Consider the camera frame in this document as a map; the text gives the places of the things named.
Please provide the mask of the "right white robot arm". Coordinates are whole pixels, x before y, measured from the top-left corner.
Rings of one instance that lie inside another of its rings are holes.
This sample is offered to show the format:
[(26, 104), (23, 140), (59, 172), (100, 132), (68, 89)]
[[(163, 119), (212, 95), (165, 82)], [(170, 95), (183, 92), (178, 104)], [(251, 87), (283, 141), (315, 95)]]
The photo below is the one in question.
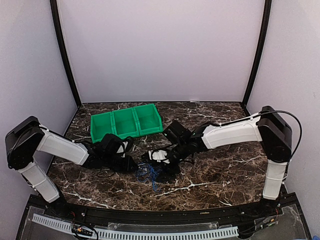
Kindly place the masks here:
[(163, 135), (170, 145), (149, 150), (141, 157), (144, 163), (160, 170), (158, 182), (167, 182), (179, 173), (179, 164), (195, 153), (207, 152), (221, 146), (259, 142), (267, 157), (263, 200), (255, 205), (255, 213), (266, 217), (275, 208), (288, 166), (296, 152), (292, 147), (293, 131), (281, 117), (287, 111), (264, 106), (260, 112), (226, 122), (207, 122), (193, 131), (174, 120)]

